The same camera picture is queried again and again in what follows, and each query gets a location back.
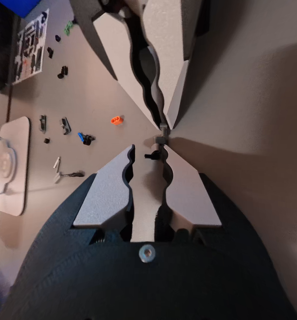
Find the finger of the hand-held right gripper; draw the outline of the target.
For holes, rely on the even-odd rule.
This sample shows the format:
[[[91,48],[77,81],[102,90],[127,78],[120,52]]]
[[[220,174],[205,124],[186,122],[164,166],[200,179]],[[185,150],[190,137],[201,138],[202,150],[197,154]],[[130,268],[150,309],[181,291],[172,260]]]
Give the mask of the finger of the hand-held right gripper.
[[[146,39],[141,18],[132,11],[105,12],[93,21],[93,26],[118,83],[159,130],[164,122],[159,62]]]
[[[143,13],[146,38],[159,61],[158,86],[163,94],[163,114],[170,130],[175,126],[188,60],[184,60],[182,2],[150,0]]]

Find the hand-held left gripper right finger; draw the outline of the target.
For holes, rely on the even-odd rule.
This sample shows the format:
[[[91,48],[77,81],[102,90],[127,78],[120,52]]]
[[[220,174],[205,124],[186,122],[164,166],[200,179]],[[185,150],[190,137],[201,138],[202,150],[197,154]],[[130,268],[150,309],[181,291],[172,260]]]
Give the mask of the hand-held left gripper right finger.
[[[154,154],[163,163],[166,181],[155,217],[155,242],[172,241],[178,230],[191,235],[195,229],[222,227],[198,170],[167,145],[159,145]]]

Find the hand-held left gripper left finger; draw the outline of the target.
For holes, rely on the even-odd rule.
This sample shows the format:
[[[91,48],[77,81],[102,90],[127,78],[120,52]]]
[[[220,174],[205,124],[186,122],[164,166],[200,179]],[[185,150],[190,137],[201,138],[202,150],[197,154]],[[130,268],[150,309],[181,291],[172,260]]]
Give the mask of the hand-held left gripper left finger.
[[[95,178],[73,222],[76,228],[116,231],[123,241],[132,238],[133,192],[130,186],[135,145],[128,146],[95,174]]]

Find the grey lego connector subassembly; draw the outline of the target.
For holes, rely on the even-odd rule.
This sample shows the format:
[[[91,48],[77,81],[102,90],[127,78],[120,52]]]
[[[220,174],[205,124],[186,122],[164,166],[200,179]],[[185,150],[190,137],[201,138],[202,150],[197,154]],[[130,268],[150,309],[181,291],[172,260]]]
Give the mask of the grey lego connector subassembly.
[[[154,143],[159,145],[167,145],[168,144],[168,134],[169,134],[169,128],[168,125],[164,122],[160,123],[160,131],[161,134],[158,136],[155,136]]]

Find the blue and black lego pin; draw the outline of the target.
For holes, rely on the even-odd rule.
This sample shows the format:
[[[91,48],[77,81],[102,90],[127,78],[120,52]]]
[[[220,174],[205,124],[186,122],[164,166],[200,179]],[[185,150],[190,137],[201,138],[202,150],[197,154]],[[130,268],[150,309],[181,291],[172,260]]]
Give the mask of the blue and black lego pin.
[[[78,137],[83,142],[83,145],[90,146],[93,141],[95,141],[95,137],[92,135],[85,135],[82,132],[78,132]]]

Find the lego sticker sheet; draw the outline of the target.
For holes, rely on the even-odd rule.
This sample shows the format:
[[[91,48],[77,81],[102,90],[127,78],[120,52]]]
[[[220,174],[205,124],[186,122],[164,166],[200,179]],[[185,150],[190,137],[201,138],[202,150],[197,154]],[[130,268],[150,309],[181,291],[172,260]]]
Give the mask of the lego sticker sheet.
[[[13,85],[42,72],[48,19],[49,9],[46,9],[17,34]]]

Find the grey lego beam piece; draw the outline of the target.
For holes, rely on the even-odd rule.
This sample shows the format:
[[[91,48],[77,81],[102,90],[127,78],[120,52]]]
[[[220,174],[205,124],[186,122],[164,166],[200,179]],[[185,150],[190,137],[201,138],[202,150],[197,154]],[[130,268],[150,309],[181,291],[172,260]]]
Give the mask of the grey lego beam piece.
[[[62,117],[59,120],[60,127],[62,129],[63,135],[68,135],[71,133],[71,127],[66,117]]]

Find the blue plastic bin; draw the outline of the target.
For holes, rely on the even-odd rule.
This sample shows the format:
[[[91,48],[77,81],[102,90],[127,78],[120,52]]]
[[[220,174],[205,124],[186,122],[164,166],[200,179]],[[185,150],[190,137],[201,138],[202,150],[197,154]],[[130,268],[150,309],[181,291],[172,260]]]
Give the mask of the blue plastic bin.
[[[41,0],[0,0],[0,3],[21,18],[25,18]]]

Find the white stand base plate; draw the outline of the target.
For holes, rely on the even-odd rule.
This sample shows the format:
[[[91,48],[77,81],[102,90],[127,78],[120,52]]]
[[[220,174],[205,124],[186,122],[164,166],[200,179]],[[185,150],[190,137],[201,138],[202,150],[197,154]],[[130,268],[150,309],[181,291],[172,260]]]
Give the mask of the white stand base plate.
[[[20,216],[25,209],[30,119],[23,116],[0,129],[0,212]]]

